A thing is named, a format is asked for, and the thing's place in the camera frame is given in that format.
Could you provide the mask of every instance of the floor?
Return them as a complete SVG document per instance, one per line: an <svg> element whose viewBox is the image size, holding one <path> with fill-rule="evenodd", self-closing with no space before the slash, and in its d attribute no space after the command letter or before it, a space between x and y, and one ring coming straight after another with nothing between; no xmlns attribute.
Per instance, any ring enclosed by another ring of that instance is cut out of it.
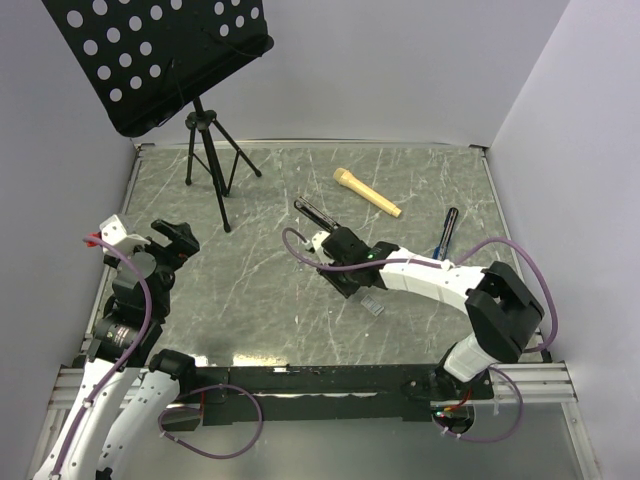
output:
<svg viewBox="0 0 640 480"><path fill-rule="evenodd" d="M470 435L512 425L515 406L477 407ZM236 451L255 424L200 427L180 438L212 453ZM517 435L499 444L442 438L433 423L399 419L267 422L258 442L233 460L204 458L151 429L123 480L571 480L583 478L559 405L526 405Z"/></svg>
<svg viewBox="0 0 640 480"><path fill-rule="evenodd" d="M184 183L186 149L145 147L127 215L142 235L158 234L156 218L189 222L201 251L178 272L172 313L156 351L191 354L200 365L331 365L435 363L471 332L465 315L408 293L361 289L345 300L316 272L299 265L280 238L286 226L313 235L299 215L302 195L350 227L370 245L398 243L430 256L450 207L460 210L450 258L477 242L505 235L481 150L376 144L253 144L246 153L262 170L256 178L240 164L226 199L232 232L222 229L213 186L194 165ZM219 150L229 172L235 152ZM393 218L338 185L336 168L351 170L395 202ZM514 265L511 252L489 246L474 265ZM384 306L376 317L360 301L369 294ZM526 356L539 361L539 354Z"/></svg>

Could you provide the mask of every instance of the pen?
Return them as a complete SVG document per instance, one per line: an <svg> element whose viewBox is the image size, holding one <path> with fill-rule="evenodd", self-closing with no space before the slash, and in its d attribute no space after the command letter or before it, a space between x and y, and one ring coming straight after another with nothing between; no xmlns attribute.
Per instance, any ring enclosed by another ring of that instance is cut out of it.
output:
<svg viewBox="0 0 640 480"><path fill-rule="evenodd" d="M451 235L453 234L453 226L456 224L458 218L458 209L452 207L447 213L447 218L444 221L444 230L442 231L442 238L440 238L440 244L433 251L434 260L444 260L447 258L447 250L449 249L449 242L451 242Z"/></svg>

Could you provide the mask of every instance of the tripod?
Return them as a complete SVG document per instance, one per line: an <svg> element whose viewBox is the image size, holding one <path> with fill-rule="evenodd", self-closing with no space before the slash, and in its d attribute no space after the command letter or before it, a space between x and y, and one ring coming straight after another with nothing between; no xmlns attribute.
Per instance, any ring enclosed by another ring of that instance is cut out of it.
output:
<svg viewBox="0 0 640 480"><path fill-rule="evenodd" d="M249 157L242 151L242 149L238 146L238 144L231 138L231 135L224 129L220 122L218 122L217 114L213 110L204 110L202 108L202 102L200 101L200 97L196 97L193 100L193 106L195 108L195 112L191 112L187 115L187 120L185 121L185 125L189 129L189 154L187 156L187 178L184 183L187 185L191 185L191 171L193 169L193 159L195 158L200 165L204 167L204 169L209 172L211 178L213 180L213 187L216 190L216 197L218 198L218 205L220 206L220 214L222 215L222 223L224 226L225 232L231 231L231 225L229 225L229 220L227 220L227 211L224 208L224 199L222 197L228 197L229 192L231 191L231 183L233 182L233 177L236 173L236 167L238 166L238 160L240 157L244 159L244 161L249 165L251 170L256 174L256 177L261 177L262 172L258 170L258 168L251 162ZM224 181L224 175L222 174L222 169L220 168L220 161L218 160L218 155L216 154L216 149L213 145L213 138L211 137L211 131L209 127L211 124L220 131L222 136L227 139L229 144L235 149L236 157L233 160L233 167L231 168L231 175L229 176L229 183L226 184ZM196 139L196 130L200 132L202 136L202 143L204 144L205 155L207 156L207 163L209 166L207 167L202 160L194 153L194 144Z"/></svg>

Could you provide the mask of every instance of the tripod leg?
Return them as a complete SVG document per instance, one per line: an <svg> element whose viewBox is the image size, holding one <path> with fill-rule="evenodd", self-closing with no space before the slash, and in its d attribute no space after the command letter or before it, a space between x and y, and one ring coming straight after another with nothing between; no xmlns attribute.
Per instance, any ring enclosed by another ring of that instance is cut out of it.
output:
<svg viewBox="0 0 640 480"><path fill-rule="evenodd" d="M236 152L236 158L233 159L233 167L231 168L231 175L229 175L229 184L227 185L227 192L231 191L231 184L233 183L233 176L236 174L236 167L238 166L238 158L240 152Z"/></svg>
<svg viewBox="0 0 640 480"><path fill-rule="evenodd" d="M247 165L249 165L251 170L253 170L253 173L256 174L256 177L261 177L262 176L262 172L260 170L258 170L258 167L256 167L253 164L253 162L249 159L249 157L247 157L245 155L245 153L238 146L238 144L235 142L235 140L233 138L231 138L231 135L229 135L229 133L224 129L224 127L222 125L220 125L220 122L218 122L218 120L214 118L213 119L213 124L220 131L222 136L227 139L227 141L231 144L231 146L233 148L235 148L236 152L244 159L244 161L247 162Z"/></svg>
<svg viewBox="0 0 640 480"><path fill-rule="evenodd" d="M211 132L209 129L200 132L202 134L202 143L204 143L204 151L207 155L207 161L209 162L209 169L211 170L211 176L213 177L213 186L216 189L216 197L218 198L218 205L220 206L220 215L222 215L222 224L224 231L229 233L231 231L231 225L227 220L227 211L224 208L223 188L224 181L222 179L222 172L220 171L220 163L216 155L216 149L213 146L213 139L211 138Z"/></svg>
<svg viewBox="0 0 640 480"><path fill-rule="evenodd" d="M189 130L189 154L187 155L187 178L184 180L184 183L187 186L191 185L191 170L193 169L193 147L196 141L196 129L192 128Z"/></svg>

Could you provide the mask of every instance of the circular hole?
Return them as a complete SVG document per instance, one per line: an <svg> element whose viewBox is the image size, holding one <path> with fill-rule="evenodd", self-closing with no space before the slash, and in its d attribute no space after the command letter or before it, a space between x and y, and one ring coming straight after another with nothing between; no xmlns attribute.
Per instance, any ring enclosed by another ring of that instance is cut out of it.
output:
<svg viewBox="0 0 640 480"><path fill-rule="evenodd" d="M84 50L84 53L86 53L87 55L95 55L96 53L98 53L98 44L93 40L87 40L86 42L84 42L82 48Z"/></svg>
<svg viewBox="0 0 640 480"><path fill-rule="evenodd" d="M76 10L71 10L67 13L67 23L73 28L80 28L82 26L82 15Z"/></svg>
<svg viewBox="0 0 640 480"><path fill-rule="evenodd" d="M160 20L162 18L162 8L160 8L160 6L158 5L154 5L153 7L151 7L149 14L154 20Z"/></svg>
<svg viewBox="0 0 640 480"><path fill-rule="evenodd" d="M136 17L135 15L129 19L129 28L134 32L137 32L142 28L142 20L140 17Z"/></svg>
<svg viewBox="0 0 640 480"><path fill-rule="evenodd" d="M93 11L98 15L107 13L107 2L104 0L93 0Z"/></svg>
<svg viewBox="0 0 640 480"><path fill-rule="evenodd" d="M108 80L111 76L111 69L106 65L102 65L98 68L98 78L100 80Z"/></svg>
<svg viewBox="0 0 640 480"><path fill-rule="evenodd" d="M151 65L151 68L149 68L149 75L153 78L158 78L160 76L160 72L160 66L158 65Z"/></svg>
<svg viewBox="0 0 640 480"><path fill-rule="evenodd" d="M120 40L120 30L115 27L111 27L107 30L107 40L111 43L117 43Z"/></svg>
<svg viewBox="0 0 640 480"><path fill-rule="evenodd" d="M140 44L140 53L145 57L151 53L151 44L149 42L142 42Z"/></svg>
<svg viewBox="0 0 640 480"><path fill-rule="evenodd" d="M122 91L119 88L114 88L109 93L109 98L112 102L119 102L122 99Z"/></svg>
<svg viewBox="0 0 640 480"><path fill-rule="evenodd" d="M142 86L142 79L140 77L131 77L129 85L131 85L131 88L134 90L137 90Z"/></svg>
<svg viewBox="0 0 640 480"><path fill-rule="evenodd" d="M130 66L132 61L131 55L129 55L128 53L123 53L122 55L120 55L120 58L118 60L120 61L120 65L122 65L124 68Z"/></svg>

